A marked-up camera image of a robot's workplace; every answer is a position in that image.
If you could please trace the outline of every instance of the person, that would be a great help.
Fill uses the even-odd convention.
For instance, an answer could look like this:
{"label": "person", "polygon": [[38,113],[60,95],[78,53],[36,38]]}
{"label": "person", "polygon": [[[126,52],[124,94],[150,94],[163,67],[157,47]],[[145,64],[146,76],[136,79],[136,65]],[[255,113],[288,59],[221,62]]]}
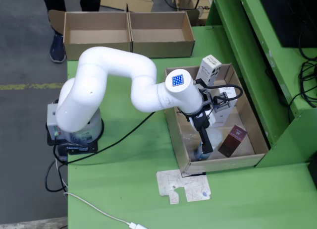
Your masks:
{"label": "person", "polygon": [[[66,11],[64,0],[44,0],[48,11],[54,9]],[[99,11],[100,0],[80,0],[82,11]],[[65,51],[63,47],[63,35],[55,31],[53,42],[50,49],[51,60],[55,63],[62,63],[65,60]]]}

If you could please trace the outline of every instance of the small white box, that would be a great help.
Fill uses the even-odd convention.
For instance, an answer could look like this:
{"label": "small white box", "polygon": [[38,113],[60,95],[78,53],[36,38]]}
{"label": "small white box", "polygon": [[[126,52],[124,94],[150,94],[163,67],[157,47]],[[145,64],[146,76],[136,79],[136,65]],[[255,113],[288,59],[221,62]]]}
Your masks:
{"label": "small white box", "polygon": [[[224,92],[227,94],[228,98],[234,98],[237,96],[234,87],[223,87],[219,89],[214,89],[212,90],[211,95],[218,96]],[[215,108],[213,110],[213,115],[216,118],[216,122],[212,126],[215,126],[215,127],[224,126],[236,103],[237,103],[237,99],[229,101],[228,104],[226,105]]]}
{"label": "small white box", "polygon": [[221,62],[212,55],[203,58],[196,79],[202,79],[207,86],[212,86],[219,73]]}

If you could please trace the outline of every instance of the paper sheet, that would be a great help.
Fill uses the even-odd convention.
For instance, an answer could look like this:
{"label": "paper sheet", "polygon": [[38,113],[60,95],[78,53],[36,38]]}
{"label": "paper sheet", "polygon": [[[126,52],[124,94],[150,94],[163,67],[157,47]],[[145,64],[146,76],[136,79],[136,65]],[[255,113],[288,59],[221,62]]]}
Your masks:
{"label": "paper sheet", "polygon": [[187,202],[210,199],[211,191],[206,175],[182,177],[180,170],[157,172],[158,189],[161,196],[169,196],[171,204],[179,203],[179,196],[174,191],[184,187]]}

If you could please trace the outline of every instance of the shoe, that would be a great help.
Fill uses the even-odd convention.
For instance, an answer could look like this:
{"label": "shoe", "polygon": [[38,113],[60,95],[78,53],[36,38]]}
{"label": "shoe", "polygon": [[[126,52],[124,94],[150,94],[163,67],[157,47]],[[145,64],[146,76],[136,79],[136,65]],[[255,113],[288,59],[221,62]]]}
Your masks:
{"label": "shoe", "polygon": [[65,50],[63,47],[63,36],[55,34],[50,49],[51,60],[55,63],[62,63],[65,58]]}

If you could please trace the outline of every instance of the concrete floor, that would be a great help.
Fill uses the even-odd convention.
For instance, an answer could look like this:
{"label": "concrete floor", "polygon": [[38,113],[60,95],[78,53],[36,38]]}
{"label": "concrete floor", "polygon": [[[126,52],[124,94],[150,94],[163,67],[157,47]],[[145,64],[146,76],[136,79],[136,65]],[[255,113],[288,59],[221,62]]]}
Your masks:
{"label": "concrete floor", "polygon": [[[80,10],[79,0],[65,2],[68,11]],[[174,11],[164,0],[154,3],[153,11]],[[47,103],[58,98],[66,81],[67,64],[50,60],[53,31],[43,0],[0,0],[0,13],[0,224],[64,217],[62,193],[44,188],[53,160],[45,122]],[[49,185],[59,187],[54,168]]]}

